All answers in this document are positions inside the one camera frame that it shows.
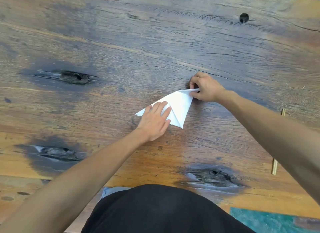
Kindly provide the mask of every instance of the person's left hand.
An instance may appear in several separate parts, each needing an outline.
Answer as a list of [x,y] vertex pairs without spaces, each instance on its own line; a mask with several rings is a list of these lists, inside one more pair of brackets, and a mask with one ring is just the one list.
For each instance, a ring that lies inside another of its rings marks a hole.
[[167,130],[170,120],[167,120],[171,107],[169,107],[161,116],[161,112],[168,102],[157,102],[152,106],[147,106],[141,121],[136,129],[143,130],[148,141],[153,141],[162,136]]

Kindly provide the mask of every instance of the hand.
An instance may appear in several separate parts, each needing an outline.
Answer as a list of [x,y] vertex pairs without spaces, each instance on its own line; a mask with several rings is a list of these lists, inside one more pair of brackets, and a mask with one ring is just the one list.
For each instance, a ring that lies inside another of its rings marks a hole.
[[190,89],[195,88],[197,84],[200,88],[200,92],[193,91],[190,96],[197,98],[201,101],[218,101],[218,95],[226,89],[213,79],[209,74],[198,72],[190,80]]
[[146,107],[137,129],[144,131],[147,136],[147,141],[153,141],[159,138],[167,130],[170,120],[166,121],[166,119],[170,114],[171,107],[168,107],[161,116],[161,112],[166,104],[168,104],[166,101],[157,102],[153,107]]

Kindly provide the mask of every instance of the paper airplane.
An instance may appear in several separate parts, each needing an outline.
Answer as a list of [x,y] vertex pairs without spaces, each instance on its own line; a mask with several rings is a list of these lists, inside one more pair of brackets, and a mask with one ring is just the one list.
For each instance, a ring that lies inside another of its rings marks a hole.
[[[151,104],[153,106],[157,102],[163,102],[167,101],[168,104],[163,108],[161,115],[165,112],[165,110],[171,106],[172,110],[167,118],[170,119],[170,124],[183,128],[184,120],[186,119],[188,110],[191,105],[191,101],[193,97],[191,97],[189,94],[191,91],[199,91],[199,89],[190,89],[190,90],[178,90],[176,92],[173,92],[162,99],[154,102]],[[139,111],[135,115],[142,116],[144,113],[144,110]]]

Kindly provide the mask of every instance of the wooden stick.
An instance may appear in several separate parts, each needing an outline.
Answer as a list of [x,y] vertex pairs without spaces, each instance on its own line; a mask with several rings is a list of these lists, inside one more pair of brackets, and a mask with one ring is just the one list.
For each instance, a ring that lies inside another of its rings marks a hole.
[[[283,108],[281,111],[281,115],[285,116],[285,114],[286,114],[286,110]],[[276,159],[273,159],[271,174],[273,175],[277,174],[277,169],[278,169],[278,161]]]

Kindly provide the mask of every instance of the skin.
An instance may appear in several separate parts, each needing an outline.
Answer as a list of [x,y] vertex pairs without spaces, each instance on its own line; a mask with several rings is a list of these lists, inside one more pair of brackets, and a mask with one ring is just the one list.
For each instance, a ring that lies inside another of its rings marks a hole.
[[[278,160],[298,183],[320,203],[320,134],[280,114],[226,90],[211,76],[197,73],[190,95],[227,108],[259,144]],[[166,102],[146,107],[138,127],[109,146],[79,162],[22,204],[1,226],[0,233],[62,233],[83,208],[142,144],[162,136],[169,126]]]

